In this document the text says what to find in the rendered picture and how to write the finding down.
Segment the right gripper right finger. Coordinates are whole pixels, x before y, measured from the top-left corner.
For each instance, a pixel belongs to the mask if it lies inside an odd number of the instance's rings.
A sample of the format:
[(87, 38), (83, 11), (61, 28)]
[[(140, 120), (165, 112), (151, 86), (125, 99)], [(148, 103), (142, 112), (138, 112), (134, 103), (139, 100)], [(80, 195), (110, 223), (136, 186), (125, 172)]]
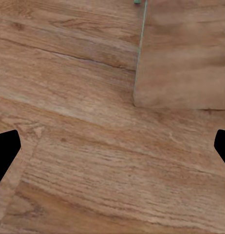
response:
[(218, 130), (214, 147), (225, 162), (225, 130)]

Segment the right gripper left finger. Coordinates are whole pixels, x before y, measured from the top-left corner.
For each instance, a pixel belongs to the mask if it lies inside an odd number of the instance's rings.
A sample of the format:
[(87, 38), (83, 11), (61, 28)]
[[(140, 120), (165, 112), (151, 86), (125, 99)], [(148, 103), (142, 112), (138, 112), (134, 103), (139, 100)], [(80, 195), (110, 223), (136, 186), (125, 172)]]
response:
[(17, 130), (0, 134), (0, 181), (21, 148)]

